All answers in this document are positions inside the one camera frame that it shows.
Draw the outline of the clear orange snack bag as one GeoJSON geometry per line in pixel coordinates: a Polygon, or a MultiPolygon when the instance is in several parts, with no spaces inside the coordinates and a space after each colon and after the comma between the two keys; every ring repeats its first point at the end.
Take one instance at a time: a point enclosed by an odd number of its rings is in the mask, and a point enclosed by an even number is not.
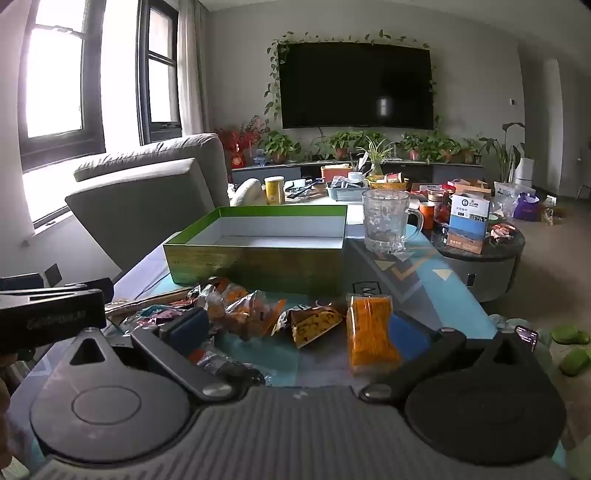
{"type": "Polygon", "coordinates": [[[197,306],[211,323],[243,341],[270,335],[286,305],[286,299],[273,301],[263,291],[249,292],[224,277],[211,277],[197,295],[197,306]]]}

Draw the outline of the yellow brown snack packet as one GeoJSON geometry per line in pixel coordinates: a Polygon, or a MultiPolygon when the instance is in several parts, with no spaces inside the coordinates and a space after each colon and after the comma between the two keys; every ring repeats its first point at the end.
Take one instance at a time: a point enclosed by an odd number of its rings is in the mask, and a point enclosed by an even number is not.
{"type": "Polygon", "coordinates": [[[307,346],[342,323],[345,315],[334,306],[308,307],[297,305],[280,314],[271,329],[271,336],[290,331],[297,349],[307,346]]]}

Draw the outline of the spider plant in vase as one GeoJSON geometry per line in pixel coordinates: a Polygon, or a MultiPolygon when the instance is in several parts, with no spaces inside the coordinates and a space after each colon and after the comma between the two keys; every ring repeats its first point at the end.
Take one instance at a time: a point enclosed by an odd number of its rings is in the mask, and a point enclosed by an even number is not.
{"type": "Polygon", "coordinates": [[[363,155],[358,164],[358,171],[366,177],[379,176],[383,174],[382,164],[394,153],[394,142],[386,138],[365,136],[361,151],[363,155]]]}

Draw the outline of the clear glass mug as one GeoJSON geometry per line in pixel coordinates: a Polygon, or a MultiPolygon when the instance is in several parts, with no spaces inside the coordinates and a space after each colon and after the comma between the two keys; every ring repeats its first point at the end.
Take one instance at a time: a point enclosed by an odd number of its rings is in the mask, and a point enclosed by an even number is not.
{"type": "Polygon", "coordinates": [[[410,206],[407,191],[370,189],[363,192],[363,228],[366,248],[376,254],[406,250],[406,243],[424,226],[422,213],[410,206]]]}

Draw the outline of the black wall television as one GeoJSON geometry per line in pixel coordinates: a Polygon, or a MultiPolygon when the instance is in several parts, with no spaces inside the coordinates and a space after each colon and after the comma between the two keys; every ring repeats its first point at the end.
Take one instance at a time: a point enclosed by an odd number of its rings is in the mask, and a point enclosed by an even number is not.
{"type": "Polygon", "coordinates": [[[434,128],[428,50],[318,42],[283,44],[277,53],[283,128],[434,128]]]}

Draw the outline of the green slipper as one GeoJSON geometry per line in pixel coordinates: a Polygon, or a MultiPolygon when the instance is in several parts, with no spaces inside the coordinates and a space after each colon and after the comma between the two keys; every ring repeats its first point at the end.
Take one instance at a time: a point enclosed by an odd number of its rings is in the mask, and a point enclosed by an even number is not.
{"type": "Polygon", "coordinates": [[[553,341],[560,345],[587,345],[590,335],[573,325],[561,325],[551,330],[553,341]]]}

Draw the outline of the orange snack packet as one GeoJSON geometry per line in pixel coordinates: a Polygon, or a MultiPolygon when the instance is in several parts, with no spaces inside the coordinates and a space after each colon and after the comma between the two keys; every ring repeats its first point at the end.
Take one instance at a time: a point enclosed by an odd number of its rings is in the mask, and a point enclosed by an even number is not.
{"type": "Polygon", "coordinates": [[[353,375],[378,375],[397,369],[402,356],[389,336],[393,302],[389,295],[349,299],[346,314],[349,368],[353,375]]]}

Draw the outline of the yellow woven basket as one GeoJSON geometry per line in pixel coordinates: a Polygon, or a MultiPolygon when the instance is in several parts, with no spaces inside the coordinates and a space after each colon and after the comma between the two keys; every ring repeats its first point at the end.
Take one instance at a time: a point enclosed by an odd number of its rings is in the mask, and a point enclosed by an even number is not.
{"type": "Polygon", "coordinates": [[[407,191],[408,190],[408,180],[405,179],[404,181],[394,181],[390,180],[385,175],[370,175],[367,178],[367,182],[370,186],[370,189],[386,189],[386,190],[394,190],[394,191],[407,191]]]}

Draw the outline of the purple bag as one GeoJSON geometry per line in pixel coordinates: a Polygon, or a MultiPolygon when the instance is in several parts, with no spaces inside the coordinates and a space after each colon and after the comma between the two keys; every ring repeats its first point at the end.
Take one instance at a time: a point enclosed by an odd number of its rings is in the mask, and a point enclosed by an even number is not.
{"type": "Polygon", "coordinates": [[[514,202],[513,217],[522,221],[538,222],[541,218],[540,199],[533,194],[522,192],[514,202]]]}

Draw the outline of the red flower decoration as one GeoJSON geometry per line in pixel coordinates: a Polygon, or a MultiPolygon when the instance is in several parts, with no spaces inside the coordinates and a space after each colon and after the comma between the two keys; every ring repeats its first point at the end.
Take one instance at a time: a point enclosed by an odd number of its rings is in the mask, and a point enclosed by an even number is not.
{"type": "Polygon", "coordinates": [[[269,122],[254,115],[239,128],[219,128],[215,133],[221,140],[224,151],[228,153],[230,168],[238,169],[246,166],[245,152],[259,145],[268,131],[269,122]]]}

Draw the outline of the green cardboard box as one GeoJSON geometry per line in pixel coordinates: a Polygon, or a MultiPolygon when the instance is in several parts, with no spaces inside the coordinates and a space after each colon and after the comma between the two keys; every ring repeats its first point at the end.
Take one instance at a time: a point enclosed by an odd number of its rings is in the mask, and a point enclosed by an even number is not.
{"type": "Polygon", "coordinates": [[[332,296],[342,289],[345,205],[218,207],[163,244],[179,285],[228,278],[247,289],[332,296]]]}

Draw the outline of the blue white carton box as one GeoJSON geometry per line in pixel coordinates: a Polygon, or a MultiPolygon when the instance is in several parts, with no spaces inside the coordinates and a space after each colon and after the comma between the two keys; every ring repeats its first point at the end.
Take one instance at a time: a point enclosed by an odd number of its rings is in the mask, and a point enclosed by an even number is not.
{"type": "Polygon", "coordinates": [[[448,228],[448,245],[469,253],[482,253],[488,230],[490,201],[475,194],[454,194],[448,228]]]}

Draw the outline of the dark round side table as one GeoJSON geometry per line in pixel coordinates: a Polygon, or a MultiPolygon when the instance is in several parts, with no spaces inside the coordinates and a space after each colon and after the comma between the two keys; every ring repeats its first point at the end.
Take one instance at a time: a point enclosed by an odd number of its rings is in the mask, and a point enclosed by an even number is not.
{"type": "Polygon", "coordinates": [[[431,232],[430,240],[479,303],[491,302],[508,293],[514,284],[526,245],[523,233],[510,223],[500,223],[507,238],[487,237],[480,255],[449,246],[447,231],[431,232]]]}

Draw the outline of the blue plastic basket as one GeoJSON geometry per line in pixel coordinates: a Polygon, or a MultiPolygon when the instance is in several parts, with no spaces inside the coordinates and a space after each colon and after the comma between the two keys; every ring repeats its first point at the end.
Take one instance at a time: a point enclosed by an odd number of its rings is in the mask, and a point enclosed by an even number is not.
{"type": "Polygon", "coordinates": [[[339,181],[335,185],[327,185],[329,198],[337,202],[362,202],[363,193],[368,190],[367,185],[346,183],[345,181],[339,181]]]}

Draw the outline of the white round coffee table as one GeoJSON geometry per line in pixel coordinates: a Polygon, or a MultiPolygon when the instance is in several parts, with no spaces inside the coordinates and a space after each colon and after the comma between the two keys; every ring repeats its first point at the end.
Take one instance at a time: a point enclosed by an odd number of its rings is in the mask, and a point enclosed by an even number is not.
{"type": "Polygon", "coordinates": [[[324,184],[311,186],[300,196],[290,198],[291,191],[284,193],[284,205],[328,205],[328,206],[346,206],[348,207],[348,217],[346,223],[351,225],[363,224],[363,198],[359,193],[352,195],[349,193],[345,199],[334,199],[329,196],[329,188],[324,184]]]}

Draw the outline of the smartphone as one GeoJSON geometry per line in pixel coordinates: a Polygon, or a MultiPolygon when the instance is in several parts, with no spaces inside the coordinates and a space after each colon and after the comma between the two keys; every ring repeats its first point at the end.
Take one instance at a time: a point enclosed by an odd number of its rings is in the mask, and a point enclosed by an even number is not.
{"type": "Polygon", "coordinates": [[[515,327],[515,333],[519,336],[522,342],[528,345],[531,352],[534,352],[536,350],[539,340],[539,334],[537,331],[522,325],[517,325],[515,327]]]}

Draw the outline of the orange cup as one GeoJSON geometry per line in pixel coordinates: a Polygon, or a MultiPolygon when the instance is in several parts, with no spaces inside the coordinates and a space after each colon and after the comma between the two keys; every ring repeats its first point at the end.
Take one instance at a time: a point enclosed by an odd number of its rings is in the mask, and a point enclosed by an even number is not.
{"type": "Polygon", "coordinates": [[[431,231],[434,226],[435,204],[433,202],[421,202],[419,210],[423,216],[423,230],[431,231]]]}

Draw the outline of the yellow canister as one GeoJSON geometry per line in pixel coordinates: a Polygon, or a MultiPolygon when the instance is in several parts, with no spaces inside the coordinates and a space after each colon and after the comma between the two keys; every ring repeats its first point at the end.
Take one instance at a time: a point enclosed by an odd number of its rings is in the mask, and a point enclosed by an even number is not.
{"type": "Polygon", "coordinates": [[[271,176],[264,180],[266,202],[269,205],[283,205],[284,203],[284,177],[271,176]]]}

